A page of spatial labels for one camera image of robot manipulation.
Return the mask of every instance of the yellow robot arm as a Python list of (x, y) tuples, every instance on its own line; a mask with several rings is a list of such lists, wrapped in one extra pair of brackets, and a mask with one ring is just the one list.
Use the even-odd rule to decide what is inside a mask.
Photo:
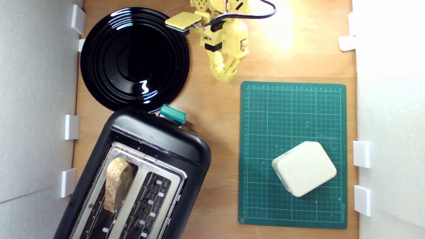
[[(182, 12), (165, 21), (166, 25), (188, 34), (190, 28), (200, 34), (200, 45), (210, 59), (210, 69), (216, 79), (229, 83), (235, 77), (242, 59), (249, 53), (248, 28), (241, 18), (248, 11), (248, 0), (190, 0), (195, 13)], [(228, 58), (224, 62), (223, 54)]]

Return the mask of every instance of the white foam board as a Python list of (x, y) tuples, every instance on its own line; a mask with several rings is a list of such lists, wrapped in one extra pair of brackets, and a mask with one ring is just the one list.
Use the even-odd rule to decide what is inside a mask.
[(356, 35), (357, 135), (373, 145), (373, 167), (359, 168), (359, 185), (373, 191), (362, 239), (424, 235), (424, 4), (353, 0), (368, 22)]
[(74, 142), (64, 140), (77, 91), (72, 7), (72, 0), (14, 0), (2, 12), (0, 202), (57, 185), (72, 167)]
[(0, 238), (53, 238), (69, 197), (56, 186), (0, 203)]

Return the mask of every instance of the green cutting mat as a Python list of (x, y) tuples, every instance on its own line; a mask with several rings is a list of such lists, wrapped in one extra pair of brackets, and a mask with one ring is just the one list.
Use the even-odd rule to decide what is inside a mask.
[[(317, 141), (323, 146), (337, 175), (297, 198), (280, 182), (272, 160), (304, 141)], [(243, 82), (239, 222), (345, 229), (346, 146), (345, 85)]]

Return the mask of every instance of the black plastic part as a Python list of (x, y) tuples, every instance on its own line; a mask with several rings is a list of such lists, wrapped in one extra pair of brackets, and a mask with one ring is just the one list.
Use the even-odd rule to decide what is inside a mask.
[(239, 8), (241, 8), (241, 6), (243, 5), (244, 3), (240, 3), (237, 7), (236, 7), (236, 10), (239, 10)]
[(105, 107), (155, 111), (181, 91), (189, 73), (183, 34), (168, 28), (168, 16), (147, 8), (121, 9), (100, 20), (81, 52), (87, 89)]
[(205, 44), (205, 49), (207, 49), (208, 51), (215, 52), (215, 51), (220, 50), (222, 48), (222, 46), (223, 46), (223, 43), (219, 43), (215, 46), (212, 46), (210, 44)]
[(211, 25), (211, 31), (216, 32), (216, 31), (222, 29), (224, 23), (225, 23), (225, 21), (219, 21), (217, 23), (212, 24)]
[(164, 239), (180, 238), (210, 166), (210, 148), (194, 131), (179, 128), (156, 115), (127, 108), (113, 113), (106, 122), (54, 239), (66, 239), (71, 235), (84, 200), (113, 142), (120, 142), (136, 151), (155, 156), (186, 172), (184, 189), (163, 236)]

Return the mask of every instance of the wooden table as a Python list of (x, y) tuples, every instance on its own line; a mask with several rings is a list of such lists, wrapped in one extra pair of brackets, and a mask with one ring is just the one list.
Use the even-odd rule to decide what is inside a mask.
[[(208, 57), (198, 35), (187, 39), (191, 50), (190, 74), (179, 96), (171, 103), (203, 135), (212, 162), (186, 225), (183, 239), (232, 238), (345, 238), (358, 239), (359, 216), (354, 211), (353, 185), (357, 169), (352, 164), (351, 141), (357, 137), (356, 68), (353, 52), (338, 48), (338, 37), (348, 34), (350, 0), (272, 0), (277, 14), (264, 20), (246, 20), (250, 54), (230, 84), (210, 74)], [(85, 0), (86, 34), (107, 14), (130, 6), (149, 7), (169, 16), (193, 12), (188, 0)], [(250, 1), (251, 12), (268, 8)], [(343, 83), (347, 86), (348, 117), (348, 227), (346, 230), (284, 228), (241, 225), (237, 221), (239, 94), (244, 80)], [(75, 142), (74, 163), (78, 177), (112, 113), (87, 91), (78, 78), (77, 115), (80, 139)]]

